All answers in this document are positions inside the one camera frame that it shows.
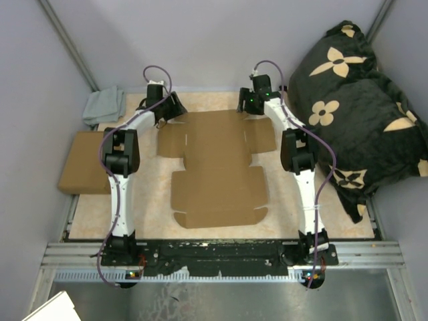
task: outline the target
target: gray cloth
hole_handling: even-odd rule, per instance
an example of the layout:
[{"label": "gray cloth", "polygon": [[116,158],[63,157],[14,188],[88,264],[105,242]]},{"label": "gray cloth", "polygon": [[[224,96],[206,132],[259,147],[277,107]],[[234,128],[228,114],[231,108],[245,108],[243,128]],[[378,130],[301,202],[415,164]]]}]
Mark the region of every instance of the gray cloth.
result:
[{"label": "gray cloth", "polygon": [[113,86],[109,89],[93,92],[83,111],[83,121],[87,125],[101,122],[117,122],[125,115],[124,91]]}]

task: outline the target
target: metal floor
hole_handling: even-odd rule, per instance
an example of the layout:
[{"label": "metal floor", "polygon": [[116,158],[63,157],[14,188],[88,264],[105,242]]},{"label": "metal floor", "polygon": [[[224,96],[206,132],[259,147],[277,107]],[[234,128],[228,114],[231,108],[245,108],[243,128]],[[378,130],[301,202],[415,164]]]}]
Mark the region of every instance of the metal floor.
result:
[{"label": "metal floor", "polygon": [[54,283],[82,321],[125,320],[400,320],[385,270],[327,272],[319,290],[281,284],[137,284],[117,290],[101,283]]}]

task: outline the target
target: black joint motor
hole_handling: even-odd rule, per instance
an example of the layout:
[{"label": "black joint motor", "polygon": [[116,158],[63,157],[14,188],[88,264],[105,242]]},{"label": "black joint motor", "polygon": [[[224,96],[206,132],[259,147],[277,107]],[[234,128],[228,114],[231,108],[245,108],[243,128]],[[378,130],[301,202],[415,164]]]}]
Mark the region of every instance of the black joint motor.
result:
[{"label": "black joint motor", "polygon": [[313,171],[317,160],[318,144],[312,136],[300,129],[287,129],[282,132],[281,164],[285,171],[297,175],[300,171]]},{"label": "black joint motor", "polygon": [[137,258],[137,246],[135,240],[135,231],[131,235],[123,237],[111,235],[104,248],[101,265],[118,266],[132,265]]},{"label": "black joint motor", "polygon": [[[310,249],[315,247],[315,235],[308,233],[304,235],[299,231],[299,244],[304,255],[309,255]],[[318,233],[318,246],[328,243],[328,235],[325,229]]]},{"label": "black joint motor", "polygon": [[264,115],[264,103],[272,98],[280,98],[279,92],[272,92],[272,85],[268,75],[250,76],[253,89],[241,88],[237,111],[252,115]]},{"label": "black joint motor", "polygon": [[[149,84],[147,86],[147,97],[140,103],[137,110],[147,109],[160,102],[163,97],[163,85]],[[171,95],[160,105],[151,110],[154,113],[154,121],[156,124],[159,120],[168,121],[187,112],[186,108],[181,104],[176,92],[171,92]]]},{"label": "black joint motor", "polygon": [[[114,128],[106,128],[106,136]],[[135,129],[118,130],[107,138],[102,147],[102,161],[113,174],[128,177],[140,166],[138,136]]]}]

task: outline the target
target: gray wall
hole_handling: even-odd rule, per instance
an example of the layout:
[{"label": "gray wall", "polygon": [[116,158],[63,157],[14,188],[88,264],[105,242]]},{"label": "gray wall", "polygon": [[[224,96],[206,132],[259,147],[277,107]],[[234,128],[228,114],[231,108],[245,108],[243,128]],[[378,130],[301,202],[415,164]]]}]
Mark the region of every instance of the gray wall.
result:
[{"label": "gray wall", "polygon": [[[385,73],[407,94],[428,122],[428,2],[396,1],[374,41]],[[428,318],[428,179],[414,178],[384,188],[376,196],[391,239],[400,242],[409,273]]]},{"label": "gray wall", "polygon": [[89,89],[37,1],[0,1],[0,319],[26,313]]},{"label": "gray wall", "polygon": [[263,59],[279,63],[288,79],[326,29],[351,19],[366,31],[381,3],[51,0],[101,88],[144,86],[143,67],[159,64],[175,85],[193,90],[247,85]]}]

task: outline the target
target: cardboard box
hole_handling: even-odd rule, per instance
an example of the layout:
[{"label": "cardboard box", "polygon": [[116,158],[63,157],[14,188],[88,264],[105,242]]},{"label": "cardboard box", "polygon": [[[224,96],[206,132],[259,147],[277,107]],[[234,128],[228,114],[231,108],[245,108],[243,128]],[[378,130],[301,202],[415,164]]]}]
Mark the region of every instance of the cardboard box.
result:
[{"label": "cardboard box", "polygon": [[263,168],[251,154],[276,149],[269,118],[246,120],[234,110],[190,112],[158,133],[158,155],[183,157],[173,172],[171,207],[182,227],[253,225],[268,213]]},{"label": "cardboard box", "polygon": [[98,162],[103,132],[77,132],[58,189],[65,194],[110,194],[108,175]]}]

